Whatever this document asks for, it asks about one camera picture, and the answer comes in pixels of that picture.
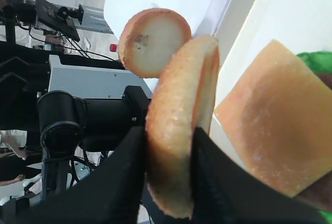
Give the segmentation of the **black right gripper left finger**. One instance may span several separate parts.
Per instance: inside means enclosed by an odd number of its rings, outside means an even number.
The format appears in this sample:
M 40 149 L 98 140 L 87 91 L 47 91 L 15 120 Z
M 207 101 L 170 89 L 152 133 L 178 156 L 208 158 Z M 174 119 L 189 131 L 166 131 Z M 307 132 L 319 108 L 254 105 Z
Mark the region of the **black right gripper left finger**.
M 69 190 L 4 223 L 137 223 L 145 177 L 145 131 L 132 127 L 113 154 Z

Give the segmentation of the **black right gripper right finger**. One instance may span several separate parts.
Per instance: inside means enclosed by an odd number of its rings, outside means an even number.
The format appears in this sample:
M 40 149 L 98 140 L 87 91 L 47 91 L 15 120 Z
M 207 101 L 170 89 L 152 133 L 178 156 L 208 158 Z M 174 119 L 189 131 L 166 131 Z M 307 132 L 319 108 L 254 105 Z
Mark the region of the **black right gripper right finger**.
M 192 223 L 327 223 L 313 208 L 261 183 L 196 128 L 191 151 Z

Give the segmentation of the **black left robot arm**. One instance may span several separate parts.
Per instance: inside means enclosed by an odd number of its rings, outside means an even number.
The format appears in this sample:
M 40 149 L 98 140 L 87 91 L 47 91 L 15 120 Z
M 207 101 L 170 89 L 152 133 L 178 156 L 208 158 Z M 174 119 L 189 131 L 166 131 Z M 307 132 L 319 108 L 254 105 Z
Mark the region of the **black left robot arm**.
M 12 199 L 4 223 L 137 223 L 146 171 L 145 116 L 149 97 L 127 86 L 121 99 L 82 99 L 51 91 L 37 103 L 43 149 L 40 202 Z M 67 187 L 77 147 L 111 156 Z

